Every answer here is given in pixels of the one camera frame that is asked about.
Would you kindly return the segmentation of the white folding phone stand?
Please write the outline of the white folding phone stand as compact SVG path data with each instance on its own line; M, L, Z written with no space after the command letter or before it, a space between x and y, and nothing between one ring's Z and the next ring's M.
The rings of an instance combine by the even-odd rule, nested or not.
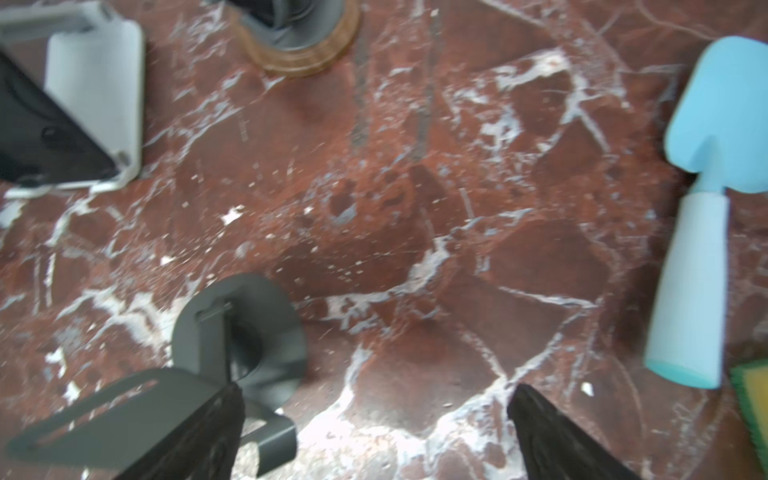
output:
M140 172L146 45L140 25L103 1L13 6L1 11L1 46L43 40L44 80L34 81L115 162L106 180L22 187L6 182L8 199L53 190L93 194L124 188Z

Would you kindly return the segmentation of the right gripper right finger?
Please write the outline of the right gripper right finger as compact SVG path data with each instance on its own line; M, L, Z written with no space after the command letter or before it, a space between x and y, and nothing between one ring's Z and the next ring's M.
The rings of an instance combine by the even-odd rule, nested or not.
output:
M507 416L529 479L639 479L529 384L516 387Z

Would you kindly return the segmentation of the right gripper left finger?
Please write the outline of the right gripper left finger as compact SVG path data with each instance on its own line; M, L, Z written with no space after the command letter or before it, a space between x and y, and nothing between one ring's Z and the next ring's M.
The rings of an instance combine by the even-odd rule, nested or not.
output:
M220 389L119 479L229 479L245 421L241 389Z

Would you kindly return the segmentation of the black phone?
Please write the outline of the black phone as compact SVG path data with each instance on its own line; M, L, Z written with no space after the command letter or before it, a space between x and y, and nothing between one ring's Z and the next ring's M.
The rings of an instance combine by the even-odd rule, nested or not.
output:
M22 187L100 181L115 162L6 54L1 55L1 179Z

